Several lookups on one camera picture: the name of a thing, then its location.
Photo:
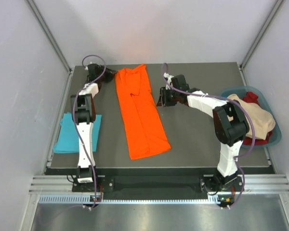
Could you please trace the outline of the orange t-shirt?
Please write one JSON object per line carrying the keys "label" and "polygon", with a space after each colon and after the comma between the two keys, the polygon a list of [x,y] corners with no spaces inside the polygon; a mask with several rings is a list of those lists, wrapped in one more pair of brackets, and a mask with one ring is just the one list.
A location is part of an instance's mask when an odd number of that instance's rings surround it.
{"label": "orange t-shirt", "polygon": [[115,85],[130,158],[169,151],[171,145],[152,96],[146,65],[117,71]]}

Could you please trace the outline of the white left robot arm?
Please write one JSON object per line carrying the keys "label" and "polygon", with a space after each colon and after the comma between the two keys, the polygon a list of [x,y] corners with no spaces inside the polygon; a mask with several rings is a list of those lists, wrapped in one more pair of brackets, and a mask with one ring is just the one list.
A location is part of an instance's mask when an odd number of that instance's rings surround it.
{"label": "white left robot arm", "polygon": [[79,141],[79,160],[73,191],[97,192],[100,180],[95,173],[96,163],[93,157],[92,134],[96,122],[93,99],[99,93],[102,83],[113,79],[114,71],[98,64],[89,64],[85,66],[85,70],[88,71],[87,82],[70,98],[72,120]]}

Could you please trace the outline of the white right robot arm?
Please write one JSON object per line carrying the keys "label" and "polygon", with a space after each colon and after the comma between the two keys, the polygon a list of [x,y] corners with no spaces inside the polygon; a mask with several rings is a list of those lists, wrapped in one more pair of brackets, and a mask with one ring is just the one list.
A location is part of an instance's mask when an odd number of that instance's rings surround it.
{"label": "white right robot arm", "polygon": [[197,88],[190,88],[184,75],[163,74],[166,86],[160,88],[157,106],[175,106],[177,103],[197,109],[213,119],[215,135],[221,143],[217,173],[203,183],[206,190],[225,191],[237,178],[237,159],[250,127],[238,103],[210,97]]}

